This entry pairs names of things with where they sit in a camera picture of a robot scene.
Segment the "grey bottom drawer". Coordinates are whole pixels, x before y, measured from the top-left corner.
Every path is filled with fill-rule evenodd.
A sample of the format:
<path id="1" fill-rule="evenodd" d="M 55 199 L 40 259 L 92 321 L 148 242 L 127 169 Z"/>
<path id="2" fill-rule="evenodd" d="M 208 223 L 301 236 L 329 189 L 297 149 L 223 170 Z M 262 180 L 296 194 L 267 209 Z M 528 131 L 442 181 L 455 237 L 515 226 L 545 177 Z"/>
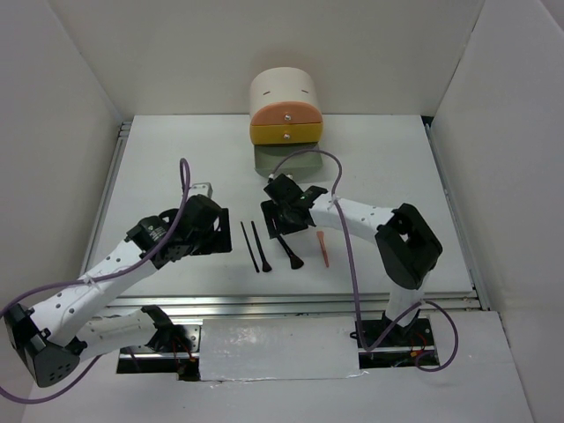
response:
<path id="1" fill-rule="evenodd" d="M 291 145 L 256 145 L 254 147 L 255 171 L 267 178 L 274 168 L 291 153 L 300 150 L 318 149 L 317 143 Z M 323 167 L 322 155 L 318 152 L 303 153 L 286 160 L 278 172 L 290 174 L 295 179 L 303 180 L 315 174 Z"/>

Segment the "large black makeup brush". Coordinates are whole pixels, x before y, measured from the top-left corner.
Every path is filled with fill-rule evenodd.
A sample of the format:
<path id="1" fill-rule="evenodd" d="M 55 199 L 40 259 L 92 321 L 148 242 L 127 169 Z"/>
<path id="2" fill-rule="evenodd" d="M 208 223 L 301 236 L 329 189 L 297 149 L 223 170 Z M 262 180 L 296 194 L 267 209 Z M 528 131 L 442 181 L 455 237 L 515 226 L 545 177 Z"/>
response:
<path id="1" fill-rule="evenodd" d="M 287 245 L 286 241 L 281 237 L 280 234 L 278 234 L 276 232 L 276 227 L 275 227 L 274 221 L 272 219 L 270 220 L 270 223 L 271 223 L 271 226 L 272 226 L 272 232 L 275 234 L 276 240 L 279 242 L 279 244 L 281 245 L 283 250 L 286 252 L 286 254 L 287 254 L 287 256 L 290 260 L 291 269 L 292 270 L 300 269 L 304 265 L 304 262 L 299 257 L 297 257 L 295 255 L 295 253 Z"/>

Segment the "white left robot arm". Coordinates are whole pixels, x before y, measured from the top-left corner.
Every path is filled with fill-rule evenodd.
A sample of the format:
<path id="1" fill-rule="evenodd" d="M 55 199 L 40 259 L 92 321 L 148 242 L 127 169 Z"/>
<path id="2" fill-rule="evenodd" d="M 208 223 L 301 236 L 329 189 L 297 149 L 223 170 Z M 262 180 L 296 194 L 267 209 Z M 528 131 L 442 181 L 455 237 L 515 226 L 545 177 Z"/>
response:
<path id="1" fill-rule="evenodd" d="M 158 306 L 127 315 L 100 311 L 137 282 L 186 256 L 231 251 L 229 213 L 198 194 L 183 210 L 169 209 L 141 219 L 107 257 L 75 286 L 30 308 L 10 306 L 5 324 L 36 384 L 47 388 L 66 378 L 80 362 L 130 346 L 155 352 L 189 351 L 185 329 Z"/>

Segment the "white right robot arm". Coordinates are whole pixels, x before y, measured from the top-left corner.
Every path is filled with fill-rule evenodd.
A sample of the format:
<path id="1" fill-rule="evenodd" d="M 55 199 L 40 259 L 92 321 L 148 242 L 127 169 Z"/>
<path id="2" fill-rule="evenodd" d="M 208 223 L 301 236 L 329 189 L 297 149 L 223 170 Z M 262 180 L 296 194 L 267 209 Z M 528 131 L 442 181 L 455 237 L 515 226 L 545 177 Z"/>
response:
<path id="1" fill-rule="evenodd" d="M 423 285 L 443 252 L 440 241 L 415 206 L 382 208 L 339 198 L 318 186 L 303 190 L 284 174 L 271 175 L 264 192 L 269 199 L 261 203 L 261 209 L 271 238 L 310 227 L 343 233 L 352 277 L 356 339 L 365 351 L 373 351 L 385 338 L 393 345 L 402 345 L 412 337 L 424 304 Z M 352 237 L 376 246 L 383 269 L 392 281 L 382 316 L 384 328 L 373 342 L 369 341 L 361 320 Z"/>

